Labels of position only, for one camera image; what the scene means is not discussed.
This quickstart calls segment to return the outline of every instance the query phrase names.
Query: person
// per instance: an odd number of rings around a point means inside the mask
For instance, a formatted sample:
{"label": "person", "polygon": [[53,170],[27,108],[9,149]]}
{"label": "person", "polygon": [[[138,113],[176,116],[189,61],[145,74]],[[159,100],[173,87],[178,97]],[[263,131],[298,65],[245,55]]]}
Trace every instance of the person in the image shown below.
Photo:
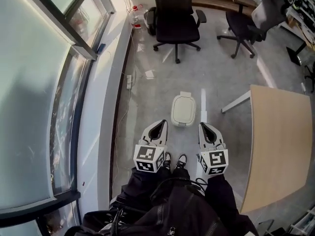
{"label": "person", "polygon": [[178,158],[170,170],[171,154],[157,173],[132,169],[132,175],[108,211],[85,214],[82,226],[65,236],[258,236],[258,232],[236,207],[232,187],[224,175],[202,185],[190,180],[187,156]]}

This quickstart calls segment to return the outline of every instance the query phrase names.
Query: shoe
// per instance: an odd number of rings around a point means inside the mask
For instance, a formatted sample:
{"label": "shoe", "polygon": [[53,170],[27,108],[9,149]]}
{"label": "shoe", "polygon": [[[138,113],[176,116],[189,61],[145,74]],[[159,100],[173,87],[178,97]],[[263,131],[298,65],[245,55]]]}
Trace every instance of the shoe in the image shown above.
{"label": "shoe", "polygon": [[163,167],[168,168],[169,170],[171,169],[171,154],[169,152],[165,152],[165,160],[163,162]]}
{"label": "shoe", "polygon": [[185,154],[181,154],[178,158],[175,169],[177,168],[183,169],[186,166],[186,163],[187,163],[187,156]]}

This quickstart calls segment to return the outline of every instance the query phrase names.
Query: gray floor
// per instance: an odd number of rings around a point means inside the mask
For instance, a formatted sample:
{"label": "gray floor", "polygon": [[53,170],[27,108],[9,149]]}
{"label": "gray floor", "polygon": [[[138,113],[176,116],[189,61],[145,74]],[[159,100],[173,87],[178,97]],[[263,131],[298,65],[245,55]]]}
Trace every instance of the gray floor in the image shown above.
{"label": "gray floor", "polygon": [[[129,110],[119,125],[116,139],[118,160],[114,167],[114,196],[130,177],[134,166],[132,157],[145,127],[154,121],[166,119],[169,123],[168,151],[172,153],[173,164],[180,153],[189,157],[187,169],[191,178],[199,175],[196,154],[199,152],[198,123],[200,122],[201,92],[206,93],[207,122],[222,132],[229,150],[229,167],[225,177],[233,187],[237,206],[240,207],[248,179],[251,154],[252,117],[249,103],[240,105],[232,111],[221,114],[221,108],[249,90],[251,84],[272,86],[302,93],[303,69],[291,63],[286,46],[297,49],[302,41],[284,29],[274,28],[268,32],[264,42],[255,43],[257,55],[249,58],[245,48],[237,57],[231,59],[236,43],[231,40],[217,40],[216,36],[228,28],[225,13],[202,8],[208,22],[201,24],[201,38],[197,42],[201,51],[180,45],[180,64],[174,59],[174,46],[164,45],[154,52],[154,37],[145,30],[135,32],[133,39],[136,47],[131,47],[126,74],[131,74],[135,65],[136,80],[130,92]],[[309,55],[307,50],[301,56]],[[307,95],[311,83],[306,81]],[[124,81],[118,120],[127,111],[129,91]],[[173,98],[180,91],[192,93],[197,103],[195,123],[189,128],[178,128],[171,124],[170,114]],[[273,228],[285,229],[298,219],[315,203],[315,166],[314,153],[307,184],[299,191],[264,208],[249,212],[257,225],[267,219],[275,219]]]}

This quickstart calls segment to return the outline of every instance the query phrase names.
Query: black and white marker cube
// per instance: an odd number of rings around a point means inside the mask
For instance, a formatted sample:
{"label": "black and white marker cube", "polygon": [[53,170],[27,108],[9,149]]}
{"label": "black and white marker cube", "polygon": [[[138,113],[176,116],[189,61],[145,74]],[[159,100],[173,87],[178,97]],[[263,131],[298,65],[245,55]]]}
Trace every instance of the black and white marker cube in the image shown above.
{"label": "black and white marker cube", "polygon": [[165,160],[165,147],[136,145],[133,161],[137,170],[156,173]]}
{"label": "black and white marker cube", "polygon": [[207,175],[223,174],[228,166],[227,149],[203,151],[199,162]]}

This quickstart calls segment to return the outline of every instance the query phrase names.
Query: black office chair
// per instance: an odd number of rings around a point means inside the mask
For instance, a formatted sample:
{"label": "black office chair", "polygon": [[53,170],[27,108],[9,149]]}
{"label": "black office chair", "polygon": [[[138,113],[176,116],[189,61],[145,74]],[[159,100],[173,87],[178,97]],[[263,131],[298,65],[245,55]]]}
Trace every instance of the black office chair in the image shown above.
{"label": "black office chair", "polygon": [[202,10],[196,10],[198,21],[195,22],[192,13],[191,0],[156,0],[157,8],[147,15],[147,23],[156,26],[158,44],[153,46],[155,51],[158,46],[175,44],[175,62],[178,64],[178,44],[187,44],[200,47],[192,42],[200,39],[198,27],[206,23],[207,19]]}
{"label": "black office chair", "polygon": [[232,59],[236,57],[240,44],[244,45],[250,51],[250,57],[255,53],[248,46],[245,40],[254,44],[266,39],[267,31],[286,20],[285,9],[287,5],[284,0],[263,0],[260,5],[252,12],[252,17],[243,14],[244,4],[239,4],[239,11],[227,11],[226,19],[229,30],[232,30],[234,36],[217,36],[217,39],[227,38],[237,41],[235,53],[231,55]]}
{"label": "black office chair", "polygon": [[305,67],[308,69],[310,75],[304,76],[304,79],[309,78],[309,79],[312,80],[313,89],[312,89],[311,93],[313,93],[314,92],[314,85],[315,85],[315,73],[314,73],[314,71],[315,71],[315,62],[313,63],[312,70],[310,70],[307,65]]}

